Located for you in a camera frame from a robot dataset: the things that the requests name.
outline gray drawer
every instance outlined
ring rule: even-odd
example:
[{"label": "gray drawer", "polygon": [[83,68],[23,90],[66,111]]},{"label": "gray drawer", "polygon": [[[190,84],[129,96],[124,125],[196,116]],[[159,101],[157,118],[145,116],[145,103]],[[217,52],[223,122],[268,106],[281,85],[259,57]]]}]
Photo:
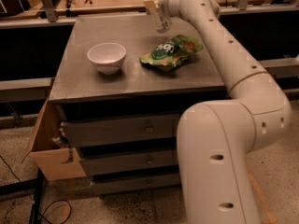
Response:
[{"label": "gray drawer", "polygon": [[177,152],[173,149],[81,159],[81,165],[86,175],[102,175],[176,164],[178,164]]},{"label": "gray drawer", "polygon": [[72,147],[89,147],[130,141],[172,137],[176,134],[179,114],[63,122]]},{"label": "gray drawer", "polygon": [[91,189],[96,195],[111,194],[117,192],[153,189],[180,184],[177,168],[150,175],[134,175],[126,178],[112,178],[109,180],[92,181]]}]

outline floor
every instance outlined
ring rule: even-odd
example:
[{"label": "floor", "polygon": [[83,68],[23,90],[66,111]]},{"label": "floor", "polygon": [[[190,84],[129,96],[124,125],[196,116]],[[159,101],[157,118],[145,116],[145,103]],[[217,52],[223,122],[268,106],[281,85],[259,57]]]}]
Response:
[{"label": "floor", "polygon": [[[299,104],[292,103],[292,126],[287,135],[270,147],[247,156],[250,170],[262,190],[270,210],[264,211],[261,200],[256,203],[262,221],[267,213],[279,224],[297,224],[299,220]],[[33,127],[1,129],[0,154],[20,180],[36,178],[37,167],[31,157],[21,162]],[[17,182],[0,160],[0,185]],[[88,178],[45,183],[40,212],[61,199],[72,207],[66,223],[89,224],[186,224],[180,187],[95,196],[89,190]],[[31,200],[26,192],[0,196],[0,220],[4,224],[28,223]],[[69,214],[66,203],[54,204],[45,214],[53,223],[62,223]]]}]

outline drawer knob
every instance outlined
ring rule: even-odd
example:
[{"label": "drawer knob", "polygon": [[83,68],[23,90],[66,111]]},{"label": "drawer knob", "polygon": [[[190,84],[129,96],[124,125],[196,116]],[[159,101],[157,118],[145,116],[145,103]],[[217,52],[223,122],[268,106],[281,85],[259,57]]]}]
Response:
[{"label": "drawer knob", "polygon": [[153,128],[152,127],[147,127],[146,128],[146,133],[153,133]]}]

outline cabinet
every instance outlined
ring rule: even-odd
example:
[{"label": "cabinet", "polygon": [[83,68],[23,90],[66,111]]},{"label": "cabinet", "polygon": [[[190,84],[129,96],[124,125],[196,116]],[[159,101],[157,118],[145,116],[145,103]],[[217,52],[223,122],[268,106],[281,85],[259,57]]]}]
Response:
[{"label": "cabinet", "polygon": [[[59,111],[61,125],[97,194],[179,184],[180,114],[193,104],[225,96],[206,49],[169,73],[141,65],[139,55],[177,34],[201,40],[179,19],[173,19],[166,34],[157,34],[147,15],[78,18],[50,103]],[[115,75],[98,73],[86,57],[89,48],[102,42],[117,42],[127,49],[124,65]]]}]

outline crumpled green bag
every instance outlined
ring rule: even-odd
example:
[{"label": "crumpled green bag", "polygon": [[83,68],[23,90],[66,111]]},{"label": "crumpled green bag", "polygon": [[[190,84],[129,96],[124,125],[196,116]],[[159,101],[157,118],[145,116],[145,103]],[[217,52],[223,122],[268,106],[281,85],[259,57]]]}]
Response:
[{"label": "crumpled green bag", "polygon": [[139,60],[167,72],[181,65],[202,48],[203,44],[196,37],[177,35],[170,41],[160,44],[152,53],[140,56]]}]

